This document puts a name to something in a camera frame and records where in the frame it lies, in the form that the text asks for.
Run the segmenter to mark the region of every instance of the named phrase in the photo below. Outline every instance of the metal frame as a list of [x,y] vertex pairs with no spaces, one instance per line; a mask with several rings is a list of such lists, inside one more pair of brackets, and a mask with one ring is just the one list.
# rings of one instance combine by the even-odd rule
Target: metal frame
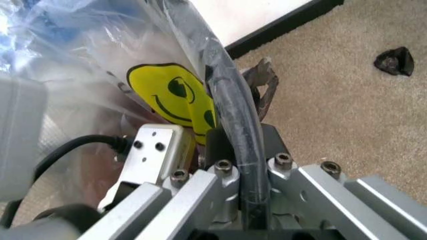
[[299,216],[303,227],[322,228],[330,223],[347,239],[406,239],[319,166],[286,172],[271,161],[271,185],[288,199],[289,213]]
[[79,240],[133,239],[171,198],[169,190],[144,183],[89,228]]
[[135,239],[187,239],[209,227],[224,200],[221,180],[198,170]]
[[349,181],[344,186],[409,239],[427,239],[427,208],[377,176]]

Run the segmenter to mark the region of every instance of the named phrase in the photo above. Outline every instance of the white plastic part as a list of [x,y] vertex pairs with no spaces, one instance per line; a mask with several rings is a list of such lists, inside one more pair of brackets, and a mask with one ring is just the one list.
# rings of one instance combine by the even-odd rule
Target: white plastic part
[[23,198],[37,164],[47,102],[43,84],[0,73],[0,201]]

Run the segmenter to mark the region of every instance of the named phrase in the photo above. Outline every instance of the yellow smiley face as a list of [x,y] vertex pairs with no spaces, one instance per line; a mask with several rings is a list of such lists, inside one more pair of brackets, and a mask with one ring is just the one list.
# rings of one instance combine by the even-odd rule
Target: yellow smiley face
[[214,102],[190,71],[175,63],[143,64],[129,69],[127,82],[163,118],[193,127],[196,141],[206,143],[216,126]]

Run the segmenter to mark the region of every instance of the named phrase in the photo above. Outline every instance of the black power cord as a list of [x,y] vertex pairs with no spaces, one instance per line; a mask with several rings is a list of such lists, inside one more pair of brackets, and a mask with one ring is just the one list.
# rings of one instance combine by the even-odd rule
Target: black power cord
[[[118,136],[106,136],[106,135],[86,135],[73,139],[56,150],[47,155],[36,167],[34,171],[34,178],[32,183],[34,184],[39,177],[46,172],[54,163],[56,163],[65,154],[72,150],[90,143],[104,143],[108,144],[116,153],[127,155],[132,147],[133,139],[127,137]],[[0,226],[8,229],[11,227],[14,220],[15,214],[20,207],[22,199],[9,202],[4,213],[0,218]]]

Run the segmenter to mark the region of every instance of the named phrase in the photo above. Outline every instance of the plastic sheet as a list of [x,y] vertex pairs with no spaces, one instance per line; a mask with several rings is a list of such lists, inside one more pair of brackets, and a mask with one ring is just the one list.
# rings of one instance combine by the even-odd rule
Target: plastic sheet
[[[49,88],[40,160],[84,134],[132,134],[165,120],[128,84],[141,64],[175,63],[213,97],[241,173],[245,228],[268,227],[269,184],[260,121],[251,92],[219,40],[186,0],[25,0],[0,3],[0,71]],[[117,179],[101,145],[84,147],[58,170],[96,205]]]

